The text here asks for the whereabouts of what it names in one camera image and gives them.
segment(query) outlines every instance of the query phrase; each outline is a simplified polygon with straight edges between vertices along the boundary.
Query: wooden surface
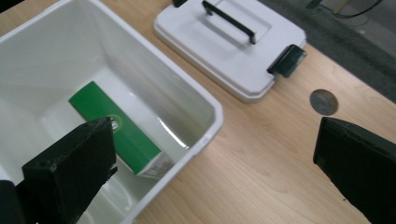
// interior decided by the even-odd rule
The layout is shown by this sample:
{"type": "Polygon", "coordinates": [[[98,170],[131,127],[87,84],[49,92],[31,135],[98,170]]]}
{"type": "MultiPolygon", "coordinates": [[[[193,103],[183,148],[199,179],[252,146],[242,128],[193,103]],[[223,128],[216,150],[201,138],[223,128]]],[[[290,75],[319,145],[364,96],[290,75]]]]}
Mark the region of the wooden surface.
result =
{"type": "MultiPolygon", "coordinates": [[[[0,14],[0,35],[54,0],[26,0],[0,14]]],[[[170,0],[104,0],[140,34],[207,88],[222,104],[224,125],[149,205],[136,223],[368,223],[312,162],[321,115],[309,103],[325,89],[338,99],[335,118],[396,143],[396,105],[306,46],[294,74],[280,77],[246,105],[170,50],[153,21],[170,0]]]]}

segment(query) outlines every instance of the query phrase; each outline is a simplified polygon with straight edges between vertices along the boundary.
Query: white plastic bin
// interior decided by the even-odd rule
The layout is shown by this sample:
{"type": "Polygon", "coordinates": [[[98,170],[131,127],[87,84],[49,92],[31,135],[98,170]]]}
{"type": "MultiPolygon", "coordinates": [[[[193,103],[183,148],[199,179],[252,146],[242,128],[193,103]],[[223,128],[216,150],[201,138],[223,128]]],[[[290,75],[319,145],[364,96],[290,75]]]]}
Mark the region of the white plastic bin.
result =
{"type": "Polygon", "coordinates": [[[0,179],[83,123],[68,99],[95,81],[176,165],[161,179],[122,163],[78,223],[131,223],[214,138],[221,105],[97,0],[63,0],[0,37],[0,179]]]}

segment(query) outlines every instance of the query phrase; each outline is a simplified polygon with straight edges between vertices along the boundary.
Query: cable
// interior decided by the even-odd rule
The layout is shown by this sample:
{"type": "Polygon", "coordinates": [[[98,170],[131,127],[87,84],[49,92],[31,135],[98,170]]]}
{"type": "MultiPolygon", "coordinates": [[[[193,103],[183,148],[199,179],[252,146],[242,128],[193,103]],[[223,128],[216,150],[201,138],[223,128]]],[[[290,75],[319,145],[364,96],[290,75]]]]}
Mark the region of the cable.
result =
{"type": "Polygon", "coordinates": [[[382,0],[377,0],[372,6],[368,7],[367,9],[365,9],[365,10],[363,10],[362,12],[357,13],[357,14],[353,14],[353,15],[343,15],[343,14],[339,14],[339,13],[337,12],[337,13],[333,13],[333,15],[334,15],[335,17],[341,18],[341,19],[352,19],[352,18],[358,17],[359,15],[364,14],[364,13],[370,11],[371,9],[373,9],[374,7],[376,7],[378,4],[380,4],[381,2],[382,2],[382,0]]]}

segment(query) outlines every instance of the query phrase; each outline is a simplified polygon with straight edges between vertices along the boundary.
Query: black latch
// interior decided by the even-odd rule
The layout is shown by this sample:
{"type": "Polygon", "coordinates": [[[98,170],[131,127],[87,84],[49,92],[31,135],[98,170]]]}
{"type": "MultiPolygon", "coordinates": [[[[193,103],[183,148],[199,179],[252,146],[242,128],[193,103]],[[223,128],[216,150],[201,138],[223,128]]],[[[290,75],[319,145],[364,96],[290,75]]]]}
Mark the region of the black latch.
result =
{"type": "Polygon", "coordinates": [[[188,0],[173,0],[175,7],[181,7],[181,5],[185,4],[188,0]]]}
{"type": "Polygon", "coordinates": [[[306,52],[295,45],[285,48],[276,60],[267,69],[267,72],[273,75],[282,75],[289,77],[296,67],[303,61],[306,52]]]}

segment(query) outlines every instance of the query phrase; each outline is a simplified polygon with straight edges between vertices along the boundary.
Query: green carton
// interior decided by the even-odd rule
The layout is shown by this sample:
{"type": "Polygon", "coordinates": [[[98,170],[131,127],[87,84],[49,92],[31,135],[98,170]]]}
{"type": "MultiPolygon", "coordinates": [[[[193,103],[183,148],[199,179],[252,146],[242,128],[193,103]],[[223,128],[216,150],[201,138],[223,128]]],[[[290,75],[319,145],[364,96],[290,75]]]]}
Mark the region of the green carton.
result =
{"type": "Polygon", "coordinates": [[[90,82],[69,100],[85,120],[112,118],[116,151],[136,175],[161,178],[173,161],[96,85],[90,82]]]}

